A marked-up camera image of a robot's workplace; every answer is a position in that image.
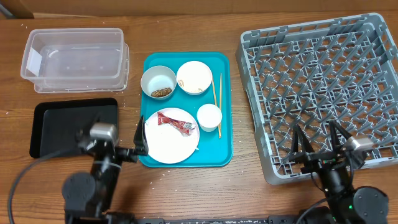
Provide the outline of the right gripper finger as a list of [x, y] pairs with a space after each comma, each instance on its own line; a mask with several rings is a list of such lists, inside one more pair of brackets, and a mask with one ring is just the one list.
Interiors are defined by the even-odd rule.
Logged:
[[307, 139], [305, 133], [302, 131], [301, 127], [298, 124], [295, 124], [293, 126], [291, 153], [292, 154], [299, 153], [299, 146], [301, 146], [301, 152], [307, 152], [307, 153], [314, 152], [312, 145]]
[[343, 146], [340, 144], [338, 133], [340, 133], [346, 140], [351, 137], [351, 134], [334, 120], [330, 120], [328, 125], [330, 129], [332, 150], [333, 152], [340, 152]]

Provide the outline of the red snack wrapper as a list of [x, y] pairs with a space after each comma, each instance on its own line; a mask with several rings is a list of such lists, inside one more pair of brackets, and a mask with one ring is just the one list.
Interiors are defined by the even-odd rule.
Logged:
[[169, 118], [168, 116], [165, 116], [161, 112], [157, 113], [157, 121], [158, 121], [158, 125], [170, 124], [176, 130], [178, 130], [180, 132], [180, 134], [183, 136], [190, 136], [192, 131], [196, 128], [196, 125], [193, 123], [189, 123], [187, 121], [179, 121], [179, 120], [176, 120], [173, 118]]

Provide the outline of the grey bowl with brown scraps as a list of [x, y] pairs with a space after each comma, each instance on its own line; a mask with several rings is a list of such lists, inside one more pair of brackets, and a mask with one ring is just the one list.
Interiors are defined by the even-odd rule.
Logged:
[[163, 65], [148, 68], [141, 77], [142, 91], [155, 100], [170, 98], [176, 86], [176, 74]]

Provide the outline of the white cup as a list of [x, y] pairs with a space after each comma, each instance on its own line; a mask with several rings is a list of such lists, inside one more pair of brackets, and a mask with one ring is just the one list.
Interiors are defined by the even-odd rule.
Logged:
[[221, 123], [222, 112], [216, 105], [205, 104], [198, 109], [197, 120], [202, 130], [209, 133]]

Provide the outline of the white bowl with rice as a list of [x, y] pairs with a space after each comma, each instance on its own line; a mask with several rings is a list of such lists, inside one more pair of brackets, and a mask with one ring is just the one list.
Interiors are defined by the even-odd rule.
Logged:
[[177, 84], [189, 95], [200, 95], [211, 85], [213, 79], [209, 66], [200, 61], [184, 63], [176, 74]]

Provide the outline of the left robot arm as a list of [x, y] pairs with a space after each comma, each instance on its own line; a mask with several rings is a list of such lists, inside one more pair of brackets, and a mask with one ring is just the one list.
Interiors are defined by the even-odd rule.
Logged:
[[98, 117], [76, 134], [78, 148], [93, 157], [89, 172], [76, 172], [63, 184], [66, 223], [137, 223], [132, 213], [110, 212], [122, 163], [138, 161], [149, 152], [145, 121], [141, 116], [134, 135], [134, 148], [119, 146], [118, 129]]

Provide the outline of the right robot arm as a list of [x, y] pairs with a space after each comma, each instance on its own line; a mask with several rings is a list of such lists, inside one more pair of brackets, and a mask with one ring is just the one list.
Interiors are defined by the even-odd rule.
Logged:
[[303, 164], [301, 173], [317, 174], [325, 195], [301, 211], [295, 223], [387, 223], [388, 196], [375, 187], [353, 187], [354, 171], [362, 168], [374, 143], [367, 136], [353, 136], [333, 120], [328, 125], [327, 152], [315, 152], [301, 127], [293, 127], [287, 159]]

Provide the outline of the grey dishwasher rack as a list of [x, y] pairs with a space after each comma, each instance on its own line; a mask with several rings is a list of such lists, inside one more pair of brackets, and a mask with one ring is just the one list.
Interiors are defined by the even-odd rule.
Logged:
[[397, 46], [380, 14], [249, 30], [236, 60], [268, 183], [308, 179], [287, 159], [295, 125], [326, 152], [335, 120], [375, 143], [365, 168], [397, 164]]

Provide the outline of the clear plastic waste bin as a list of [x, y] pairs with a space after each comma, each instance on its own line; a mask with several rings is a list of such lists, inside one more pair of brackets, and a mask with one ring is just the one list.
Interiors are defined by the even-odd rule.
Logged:
[[21, 62], [21, 77], [37, 93], [123, 91], [128, 76], [120, 28], [35, 29]]

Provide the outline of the white round plate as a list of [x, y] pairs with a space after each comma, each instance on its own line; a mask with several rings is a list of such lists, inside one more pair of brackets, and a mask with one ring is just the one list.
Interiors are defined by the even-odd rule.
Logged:
[[[182, 134], [171, 124], [158, 124], [158, 112], [169, 118], [192, 123], [189, 135]], [[163, 164], [176, 164], [188, 159], [197, 149], [200, 129], [194, 117], [180, 108], [164, 108], [153, 113], [145, 122], [148, 155]]]

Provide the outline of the black rectangular tray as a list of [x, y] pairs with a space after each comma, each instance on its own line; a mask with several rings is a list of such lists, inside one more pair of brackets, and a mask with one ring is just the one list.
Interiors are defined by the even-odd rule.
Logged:
[[95, 98], [39, 103], [34, 110], [29, 154], [34, 159], [56, 151], [64, 157], [80, 156], [76, 135], [95, 118], [118, 125], [118, 102]]

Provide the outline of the teal serving tray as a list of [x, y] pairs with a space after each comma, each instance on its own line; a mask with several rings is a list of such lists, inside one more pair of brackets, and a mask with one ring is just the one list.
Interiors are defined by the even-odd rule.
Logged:
[[[216, 95], [220, 92], [220, 73], [223, 74], [222, 91], [222, 137], [219, 139], [218, 131], [207, 133], [200, 130], [198, 149], [188, 158], [176, 164], [163, 164], [155, 161], [150, 156], [141, 156], [140, 161], [147, 167], [222, 167], [233, 156], [233, 120], [231, 109], [231, 80], [228, 58], [219, 52], [168, 52], [154, 53], [144, 62], [144, 70], [157, 65], [169, 67], [176, 72], [181, 65], [189, 61], [200, 61], [209, 66], [212, 71]], [[166, 100], [155, 100], [142, 95], [141, 115], [145, 120], [153, 113], [164, 108], [180, 108], [196, 116], [200, 106], [213, 103], [212, 87], [201, 95], [193, 96], [185, 93], [180, 87]]]

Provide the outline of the wooden chopstick left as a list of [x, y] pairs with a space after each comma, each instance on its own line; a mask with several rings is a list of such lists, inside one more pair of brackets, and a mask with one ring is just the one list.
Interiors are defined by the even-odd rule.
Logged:
[[[214, 96], [215, 106], [218, 107], [217, 97], [216, 97], [216, 91], [215, 91], [214, 78], [212, 78], [211, 82], [212, 82], [212, 89], [213, 89], [213, 96]], [[219, 137], [219, 139], [221, 139], [221, 122], [220, 122], [219, 125], [218, 125], [218, 137]]]

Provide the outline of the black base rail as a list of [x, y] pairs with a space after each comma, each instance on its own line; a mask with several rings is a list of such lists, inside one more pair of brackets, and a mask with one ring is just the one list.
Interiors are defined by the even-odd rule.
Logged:
[[214, 218], [190, 220], [164, 220], [163, 218], [141, 218], [138, 224], [293, 224], [295, 215], [271, 215], [267, 218]]

